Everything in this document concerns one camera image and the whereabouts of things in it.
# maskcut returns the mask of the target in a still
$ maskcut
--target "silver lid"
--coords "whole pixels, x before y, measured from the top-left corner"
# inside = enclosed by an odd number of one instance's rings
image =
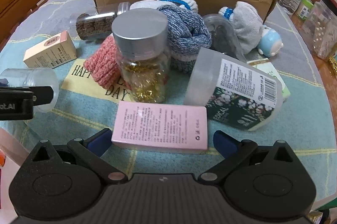
[[[167,23],[162,12],[139,8],[117,16],[111,28],[125,58],[145,60],[158,56],[167,46]]]

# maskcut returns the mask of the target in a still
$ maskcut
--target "gray knitted yarn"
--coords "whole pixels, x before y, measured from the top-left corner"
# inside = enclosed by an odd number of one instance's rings
[[[172,49],[171,67],[191,73],[202,47],[212,44],[211,35],[200,15],[176,6],[158,8],[167,16],[168,41]]]

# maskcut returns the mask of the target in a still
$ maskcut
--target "blue and white toy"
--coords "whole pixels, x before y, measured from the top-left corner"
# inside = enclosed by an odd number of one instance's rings
[[[264,54],[266,57],[273,57],[283,47],[281,36],[274,29],[263,25],[262,37],[257,50],[260,54]]]

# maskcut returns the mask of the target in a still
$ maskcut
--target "gold tinsel on table edge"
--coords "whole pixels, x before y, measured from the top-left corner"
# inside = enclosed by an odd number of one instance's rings
[[[337,76],[337,61],[335,60],[334,57],[330,57],[329,62],[332,66],[332,69],[334,70],[335,75]]]

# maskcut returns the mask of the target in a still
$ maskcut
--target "green lid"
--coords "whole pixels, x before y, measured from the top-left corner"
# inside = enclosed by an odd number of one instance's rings
[[[314,6],[314,4],[312,4],[311,0],[302,0],[302,3],[309,7],[310,9]]]

